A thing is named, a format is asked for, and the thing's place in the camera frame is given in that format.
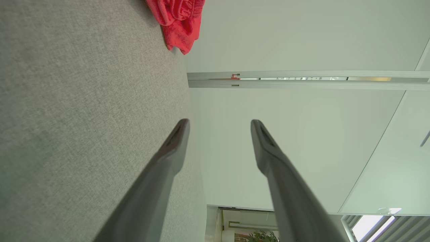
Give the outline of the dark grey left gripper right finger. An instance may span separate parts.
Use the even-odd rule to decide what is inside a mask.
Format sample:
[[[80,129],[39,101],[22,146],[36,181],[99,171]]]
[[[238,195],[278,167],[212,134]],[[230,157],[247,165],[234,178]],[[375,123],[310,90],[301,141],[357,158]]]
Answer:
[[[257,167],[266,176],[281,242],[343,242],[344,238],[264,124],[251,121]]]

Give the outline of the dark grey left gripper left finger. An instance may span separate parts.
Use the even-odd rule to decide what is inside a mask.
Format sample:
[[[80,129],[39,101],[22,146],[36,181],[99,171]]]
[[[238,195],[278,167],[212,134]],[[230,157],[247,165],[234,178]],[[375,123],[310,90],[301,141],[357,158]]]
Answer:
[[[139,174],[95,242],[158,242],[175,175],[187,153],[189,119],[181,119]]]

